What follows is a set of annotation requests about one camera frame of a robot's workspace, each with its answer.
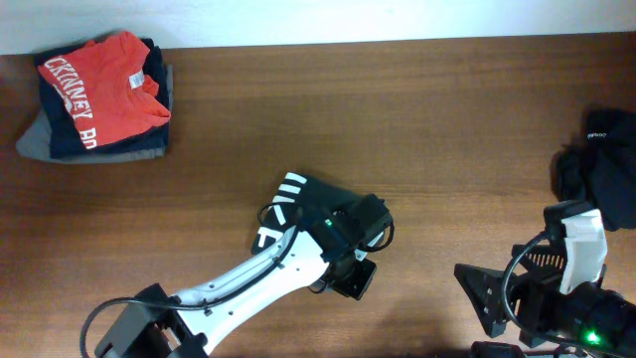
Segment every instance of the folded clothes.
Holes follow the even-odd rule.
[[[150,49],[143,65],[143,72],[159,85],[155,98],[165,107],[169,107],[166,73],[163,68],[161,50],[154,46],[152,40],[142,39],[141,41]],[[34,59],[35,66],[41,66],[49,59],[69,54],[81,47],[82,45],[68,46],[38,54]],[[53,159],[76,157],[87,153],[126,153],[143,149],[165,148],[168,145],[169,122],[118,142],[88,150],[81,142],[80,134],[75,128],[71,115],[66,111],[64,101],[42,76],[40,76],[40,101],[51,126],[50,154]]]
[[[145,133],[170,119],[168,108],[154,97],[159,85],[142,71],[149,53],[136,36],[122,32],[38,66],[64,100],[86,149]]]
[[[172,66],[166,67],[166,74],[166,94],[168,95],[168,101],[170,103],[168,108],[172,110]],[[166,146],[161,146],[157,148],[111,154],[89,152],[80,156],[53,159],[50,151],[52,135],[53,133],[47,114],[44,110],[40,110],[35,122],[18,140],[16,149],[23,157],[60,164],[123,163],[134,160],[153,159],[163,156],[166,152]]]

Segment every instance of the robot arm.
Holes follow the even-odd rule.
[[[293,232],[294,229],[287,230],[279,244],[267,248],[228,273],[177,292],[175,296],[183,303],[196,304],[232,293],[272,265],[274,258],[279,258],[289,245]],[[204,350],[210,355],[222,339],[253,315],[283,295],[320,279],[329,266],[320,257],[322,253],[307,232],[300,232],[289,254],[277,264],[277,268],[246,291],[208,310],[178,311],[177,314],[194,335],[205,334],[207,344]]]
[[[288,177],[299,178],[296,174]],[[301,204],[288,206],[274,201],[270,205],[274,210],[268,213],[272,215],[264,223],[275,220],[281,225],[275,231],[282,233],[276,234],[277,238],[268,245],[259,245],[250,260],[170,297],[155,283],[135,298],[116,302],[133,304],[124,308],[99,342],[96,357],[207,358],[246,320],[283,295],[316,282],[361,299],[376,270],[376,265],[366,259],[366,252],[377,251],[391,242],[393,218],[384,201],[373,194],[354,196],[313,178],[305,179],[304,184],[303,190],[313,190],[314,198],[329,200],[305,198]],[[293,216],[276,218],[283,209]],[[390,236],[376,247],[386,228],[391,228]],[[274,233],[274,229],[261,228],[258,242],[263,242],[263,233]],[[108,305],[98,307],[84,325],[80,340],[84,357],[87,326]],[[164,331],[174,335],[178,347],[171,346]]]
[[[514,246],[505,271],[455,266],[485,332],[497,337],[512,320],[531,348],[551,341],[636,356],[636,306],[601,288],[607,243],[600,212],[584,202],[563,202],[546,208],[544,216],[546,230]],[[542,240],[549,244],[539,246]],[[527,272],[515,275],[516,264]]]
[[[223,303],[208,309],[188,311],[129,305],[97,346],[97,357],[210,356],[228,334],[253,315],[283,295],[311,285],[325,274],[329,263],[321,258],[322,249],[307,232],[295,232],[295,227],[287,230],[276,245],[238,267],[170,297],[180,304],[212,302],[245,287],[272,265],[275,266],[262,279]],[[291,243],[294,234],[297,237]],[[288,254],[278,261],[277,258],[281,258],[285,251]],[[154,292],[142,292],[140,297],[162,299],[163,290],[157,292],[159,289],[161,288],[158,285],[153,285],[148,290]],[[173,351],[168,341],[162,339],[160,329],[163,328],[170,328],[175,338],[182,342],[179,348]]]

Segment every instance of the black fabric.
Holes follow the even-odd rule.
[[[159,47],[154,46],[153,41],[150,39],[141,39],[141,41],[150,49],[150,53],[143,64],[143,72],[159,85],[159,91],[155,98],[168,108],[168,85],[161,50]],[[44,62],[55,56],[69,54],[81,47],[83,45],[72,45],[46,51],[35,55],[34,64],[36,67],[43,65]],[[71,115],[65,110],[63,100],[53,86],[49,85],[42,76],[40,76],[40,102],[51,124],[51,158],[53,159],[79,156],[89,152],[114,154],[168,146],[170,122],[116,143],[88,150],[81,142],[80,134],[75,128]]]
[[[636,229],[636,114],[593,111],[585,135],[557,161],[559,199],[591,201],[609,231]]]

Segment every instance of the wood grain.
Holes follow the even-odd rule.
[[[485,340],[456,263],[503,268],[556,201],[550,165],[587,109],[636,110],[629,35],[166,51],[162,159],[20,158],[38,111],[30,57],[0,58],[0,356],[78,357],[98,303],[176,291],[249,258],[255,211],[286,171],[387,199],[394,244],[364,299],[289,294],[219,357],[374,357]],[[634,232],[608,235],[606,286],[636,300]],[[119,309],[92,328],[92,347]],[[517,342],[511,327],[502,341]]]

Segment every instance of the orange shirt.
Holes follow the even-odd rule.
[[[141,134],[170,120],[155,95],[159,85],[141,68],[150,50],[122,32],[38,67],[65,102],[86,149]]]

